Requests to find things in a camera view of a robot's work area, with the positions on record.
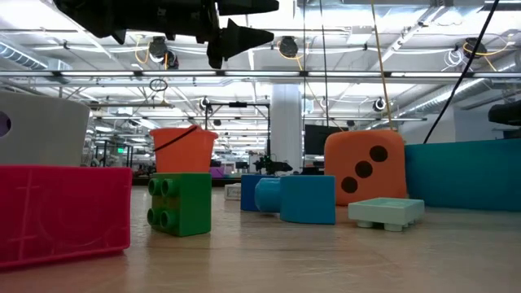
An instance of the computer monitor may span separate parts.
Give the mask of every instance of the computer monitor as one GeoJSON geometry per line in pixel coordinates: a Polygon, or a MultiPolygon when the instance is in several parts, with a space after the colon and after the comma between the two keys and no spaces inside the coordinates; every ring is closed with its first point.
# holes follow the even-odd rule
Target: computer monitor
{"type": "Polygon", "coordinates": [[[324,155],[324,145],[327,138],[342,130],[338,127],[306,125],[304,131],[304,151],[306,155],[324,155]]]}
{"type": "Polygon", "coordinates": [[[235,162],[235,168],[237,169],[243,169],[243,168],[249,168],[250,166],[248,165],[247,162],[235,162]]]}

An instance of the blue toy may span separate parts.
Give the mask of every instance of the blue toy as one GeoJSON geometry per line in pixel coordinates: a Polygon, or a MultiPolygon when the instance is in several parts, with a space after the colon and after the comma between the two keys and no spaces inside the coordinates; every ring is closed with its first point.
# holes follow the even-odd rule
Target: blue toy
{"type": "Polygon", "coordinates": [[[262,178],[274,178],[267,175],[242,175],[241,176],[241,210],[259,212],[255,205],[255,186],[262,178]]]}
{"type": "Polygon", "coordinates": [[[261,212],[280,212],[283,221],[302,224],[335,223],[335,177],[287,176],[265,178],[256,187],[261,212]]]}
{"type": "Polygon", "coordinates": [[[521,139],[405,147],[411,199],[439,208],[521,211],[521,139]]]}

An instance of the green lego brick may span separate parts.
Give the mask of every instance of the green lego brick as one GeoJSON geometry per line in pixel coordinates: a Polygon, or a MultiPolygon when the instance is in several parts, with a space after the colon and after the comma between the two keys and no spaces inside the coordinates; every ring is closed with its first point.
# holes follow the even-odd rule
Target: green lego brick
{"type": "Polygon", "coordinates": [[[156,173],[148,193],[152,205],[147,220],[153,229],[180,237],[212,229],[210,173],[156,173]]]}

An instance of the magenta crate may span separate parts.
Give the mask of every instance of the magenta crate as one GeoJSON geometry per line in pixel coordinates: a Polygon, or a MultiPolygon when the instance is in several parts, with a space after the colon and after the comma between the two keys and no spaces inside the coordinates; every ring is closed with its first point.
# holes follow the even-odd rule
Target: magenta crate
{"type": "Polygon", "coordinates": [[[130,245],[130,168],[0,166],[0,268],[130,245]]]}

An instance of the bucket handle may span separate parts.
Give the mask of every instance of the bucket handle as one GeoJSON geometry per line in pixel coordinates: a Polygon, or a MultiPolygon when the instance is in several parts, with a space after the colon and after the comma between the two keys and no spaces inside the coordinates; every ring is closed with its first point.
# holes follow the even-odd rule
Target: bucket handle
{"type": "Polygon", "coordinates": [[[154,152],[158,152],[158,151],[163,150],[165,147],[170,146],[171,144],[173,144],[173,143],[179,141],[180,139],[184,138],[185,136],[187,136],[187,135],[190,134],[190,133],[193,133],[193,132],[196,131],[196,130],[197,130],[197,125],[192,125],[192,126],[190,126],[190,128],[188,129],[188,131],[186,131],[185,133],[181,134],[180,136],[174,138],[173,140],[171,140],[171,141],[165,143],[163,146],[160,146],[160,147],[156,148],[156,149],[154,150],[154,152]]]}

